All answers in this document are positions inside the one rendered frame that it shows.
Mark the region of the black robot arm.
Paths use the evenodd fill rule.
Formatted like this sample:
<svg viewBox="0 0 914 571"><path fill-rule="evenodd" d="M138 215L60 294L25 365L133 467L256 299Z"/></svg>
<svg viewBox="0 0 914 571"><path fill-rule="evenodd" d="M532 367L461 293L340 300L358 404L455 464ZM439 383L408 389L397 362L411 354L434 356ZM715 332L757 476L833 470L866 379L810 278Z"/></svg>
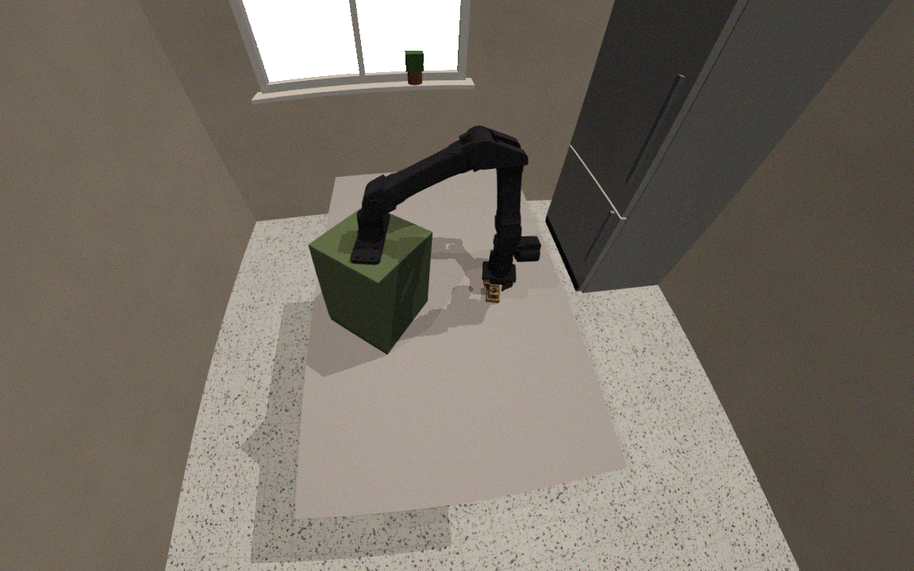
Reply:
<svg viewBox="0 0 914 571"><path fill-rule="evenodd" d="M541 248L538 237L521 237L524 165L528 165L528 156L515 137L478 125L416 165L374 178L366 185L362 208L358 211L358 238L353 245L351 263L380 263L389 213L396 205L445 178L489 169L497 170L497 234L494 234L493 250L490 251L489 270L492 258L501 266L511 263L512 267L513 255L518 263L537 263Z"/></svg>

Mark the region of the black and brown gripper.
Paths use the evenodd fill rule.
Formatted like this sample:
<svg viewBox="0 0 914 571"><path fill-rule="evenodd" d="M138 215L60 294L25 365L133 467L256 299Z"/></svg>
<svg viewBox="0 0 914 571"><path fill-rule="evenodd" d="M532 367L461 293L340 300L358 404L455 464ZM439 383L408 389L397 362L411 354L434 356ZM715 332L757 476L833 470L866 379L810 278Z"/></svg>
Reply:
<svg viewBox="0 0 914 571"><path fill-rule="evenodd" d="M510 265L511 265L511 263L510 263ZM502 285L501 286L502 292L503 292L503 290L512 288L513 283L515 283L517 281L517 276L516 276L516 265L512 264L511 270L510 270L510 265L505 265L505 266L497 265L496 263L493 262L493 258L492 258L492 266L490 267L490 270L489 270L489 263L486 263L486 261L485 261L482 264L482 280L483 280L483 285L485 285L487 290L489 290L490 283L494 283L494 285Z"/></svg>

